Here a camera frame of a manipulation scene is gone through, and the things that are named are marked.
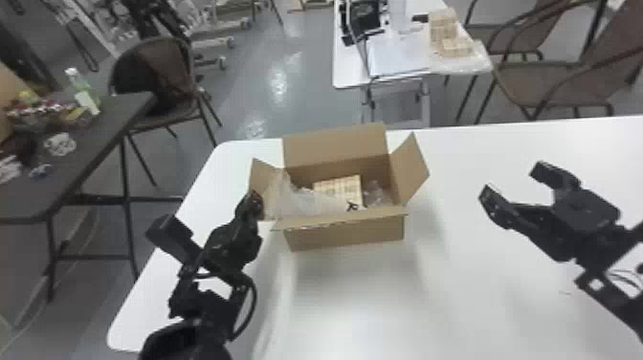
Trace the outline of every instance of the chair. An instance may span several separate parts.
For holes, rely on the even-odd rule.
[[[490,56],[504,55],[507,45],[511,39],[515,38],[514,46],[511,47],[509,54],[521,55],[522,61],[527,61],[527,55],[535,54],[538,60],[543,60],[543,53],[539,50],[544,41],[547,40],[549,34],[560,20],[561,15],[554,16],[544,22],[535,22],[536,16],[542,11],[551,11],[559,9],[568,5],[573,0],[538,0],[534,9],[525,12],[513,19],[505,22],[504,24],[471,24],[471,18],[474,14],[474,9],[479,0],[474,0],[469,6],[467,17],[464,20],[464,28],[473,39],[481,40],[484,44],[490,44],[490,39],[495,36],[495,41],[491,46],[487,46],[487,52]],[[449,83],[449,78],[446,77],[444,85]],[[465,93],[464,100],[457,110],[455,121],[459,122],[464,111],[465,104],[471,92],[476,86],[477,76],[474,76],[469,82],[467,92]]]
[[[210,104],[210,95],[202,87],[198,86],[194,74],[194,58],[191,48],[184,41],[176,37],[154,37],[149,38],[136,46],[128,49],[123,53],[114,64],[112,73],[109,77],[108,91],[109,94],[118,94],[118,76],[128,76],[132,74],[131,69],[125,69],[125,66],[131,66],[131,56],[140,56],[147,65],[158,74],[163,74],[164,80],[167,81],[173,88],[180,89],[182,93],[186,94],[187,98],[179,103],[175,108],[171,109],[166,114],[160,116],[147,115],[138,121],[134,128],[127,134],[127,140],[132,145],[134,153],[139,158],[149,181],[153,186],[157,186],[154,176],[150,171],[143,155],[134,142],[133,136],[142,132],[164,128],[169,134],[177,138],[177,135],[170,128],[171,125],[184,123],[192,120],[201,119],[203,125],[206,127],[208,136],[212,141],[212,145],[216,146],[214,134],[208,123],[208,118],[203,109],[205,105],[214,117],[219,126],[223,126],[218,116],[212,109]]]
[[[538,21],[547,21],[572,8],[597,0],[577,1],[547,14]],[[509,41],[502,63],[494,71],[494,81],[480,107],[475,124],[499,85],[507,99],[517,105],[528,121],[537,120],[543,110],[570,107],[576,118],[580,107],[605,107],[614,114],[608,98],[627,85],[632,72],[643,61],[643,1],[626,0],[600,36],[577,62],[540,61],[508,63],[514,41]]]

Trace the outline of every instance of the floor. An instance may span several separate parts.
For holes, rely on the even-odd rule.
[[[469,0],[451,0],[448,3],[462,15]],[[484,3],[476,13],[479,21],[507,19],[530,6],[506,0],[487,0]],[[580,52],[592,14],[592,9],[583,8],[567,15],[551,40],[543,46],[545,56],[574,59]],[[224,127],[216,130],[219,142],[279,137],[359,122],[359,93],[354,90],[336,91],[331,85],[332,10],[286,14],[284,9],[282,15],[285,20],[283,28],[269,12],[261,13],[251,30],[235,34],[237,48],[219,51],[228,57],[229,69],[226,72],[215,69],[206,72],[203,85],[211,91],[213,105],[224,122]],[[216,52],[205,53],[206,56],[214,54]],[[435,79],[432,87],[432,122],[435,126],[454,125],[453,117],[468,80],[466,77],[455,78],[444,88],[441,79]],[[104,81],[104,75],[94,76],[92,81],[100,83]],[[463,117],[463,124],[469,124],[475,116],[488,83],[489,79],[485,77],[478,85]],[[643,86],[637,84],[616,94],[613,103],[617,113],[640,113],[643,110],[639,101],[641,93]],[[389,121],[395,119],[396,111],[401,111],[401,103],[412,106],[413,101],[407,98],[387,100],[390,108],[382,113]],[[584,110],[583,115],[599,116],[602,110]],[[571,113],[564,109],[555,110],[546,112],[544,117],[568,118]],[[522,121],[519,110],[497,93],[483,122],[513,121]],[[181,124],[174,129],[179,134],[178,140],[164,131],[137,137],[160,186],[157,189],[151,187],[143,170],[131,158],[133,192],[182,194],[188,191],[211,152],[211,144],[200,124]],[[112,154],[88,181],[86,189],[113,192],[119,190],[119,184],[117,162]],[[135,206],[140,264],[145,263],[152,251],[152,246],[144,239],[144,230],[156,216],[175,209],[175,206],[166,205]],[[99,209],[97,214],[100,221],[86,251],[122,249],[120,210]],[[134,354],[115,352],[105,344],[107,329],[131,286],[132,276],[126,263],[79,263],[59,284],[55,301],[39,311],[31,326],[2,354],[2,359],[135,359]],[[19,331],[0,330],[0,349]]]

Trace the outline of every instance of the desk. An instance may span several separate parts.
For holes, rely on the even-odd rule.
[[[123,94],[105,98],[101,113],[86,128],[72,131],[77,143],[74,152],[56,158],[47,156],[46,163],[53,166],[45,178],[33,180],[26,171],[16,179],[0,186],[0,225],[25,225],[45,222],[50,262],[45,270],[48,276],[48,300],[54,296],[55,267],[61,260],[118,259],[128,260],[138,276],[134,259],[134,243],[130,203],[132,201],[178,201],[179,198],[148,198],[130,196],[127,162],[123,137],[141,116],[152,107],[155,99],[151,93]],[[123,195],[92,195],[77,193],[82,183],[91,175],[107,155],[120,145]],[[55,247],[55,214],[63,205],[122,205],[125,212],[127,255],[66,255],[66,242]]]
[[[431,177],[408,205],[404,241],[293,254],[260,224],[263,246],[246,268],[259,303],[229,346],[233,358],[641,358],[633,331],[575,288],[579,267],[500,229],[477,196],[493,182],[509,199],[550,203],[551,191],[528,177],[545,160],[618,206],[631,227],[643,218],[642,132],[643,117],[415,131]],[[388,147],[408,134],[389,132]],[[231,219],[253,157],[281,166],[281,140],[225,143],[204,165],[177,213],[198,243]],[[139,351],[147,334],[170,324],[178,270],[153,253],[109,329],[109,347]],[[202,287],[226,295],[221,283]]]

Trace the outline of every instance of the cardboard box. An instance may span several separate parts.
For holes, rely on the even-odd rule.
[[[1,108],[9,106],[11,101],[17,98],[18,94],[23,90],[30,90],[30,88],[5,64],[0,62],[0,143],[5,141],[12,133],[11,124]]]
[[[273,231],[283,231],[292,251],[404,238],[405,207],[429,170],[414,134],[389,154],[385,132],[383,124],[367,124],[285,137],[285,169],[253,160],[249,187],[267,204],[272,199],[265,198],[266,190],[281,171],[308,189],[321,180],[360,174],[362,185],[377,180],[391,193],[393,206],[277,221]]]

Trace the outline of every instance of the plastic wrap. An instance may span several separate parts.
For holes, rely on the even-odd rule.
[[[382,189],[376,180],[368,182],[364,186],[362,194],[364,197],[364,206],[367,208],[393,204],[390,193]]]
[[[281,171],[263,194],[268,199],[264,206],[266,218],[279,220],[289,217],[340,214],[352,210],[349,204],[335,196],[298,188],[290,181],[290,175]]]

